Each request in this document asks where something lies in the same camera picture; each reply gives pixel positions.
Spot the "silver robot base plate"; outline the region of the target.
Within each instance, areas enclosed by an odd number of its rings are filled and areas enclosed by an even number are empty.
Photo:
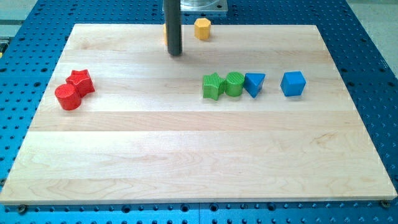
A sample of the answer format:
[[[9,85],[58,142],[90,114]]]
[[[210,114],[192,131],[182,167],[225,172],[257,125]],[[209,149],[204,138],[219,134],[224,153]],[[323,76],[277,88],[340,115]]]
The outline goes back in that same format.
[[[228,12],[227,0],[180,0],[180,15],[209,14],[225,15]]]

